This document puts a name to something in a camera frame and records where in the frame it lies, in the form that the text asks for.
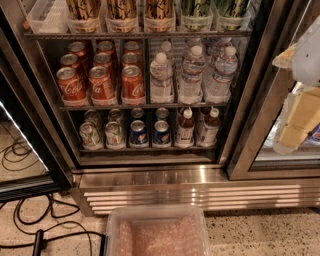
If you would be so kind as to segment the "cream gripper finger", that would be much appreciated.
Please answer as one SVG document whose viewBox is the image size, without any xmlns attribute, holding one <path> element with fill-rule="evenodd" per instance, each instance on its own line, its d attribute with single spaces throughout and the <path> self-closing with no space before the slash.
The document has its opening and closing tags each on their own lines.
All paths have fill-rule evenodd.
<svg viewBox="0 0 320 256">
<path fill-rule="evenodd" d="M 291 69 L 295 48 L 296 43 L 292 44 L 285 51 L 277 55 L 272 61 L 272 65 L 282 69 Z"/>
<path fill-rule="evenodd" d="M 279 142 L 290 148 L 297 148 L 320 123 L 320 88 L 312 87 L 293 95 L 285 126 Z"/>
</svg>

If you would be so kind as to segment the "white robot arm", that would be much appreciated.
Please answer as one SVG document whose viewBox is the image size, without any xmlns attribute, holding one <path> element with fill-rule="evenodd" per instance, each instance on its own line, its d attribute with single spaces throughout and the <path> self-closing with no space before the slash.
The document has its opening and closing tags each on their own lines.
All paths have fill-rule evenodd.
<svg viewBox="0 0 320 256">
<path fill-rule="evenodd" d="M 272 65 L 291 70 L 293 79 L 302 84 L 301 90 L 289 93 L 284 101 L 274 139 L 274 150 L 289 154 L 320 122 L 320 16 Z"/>
</svg>

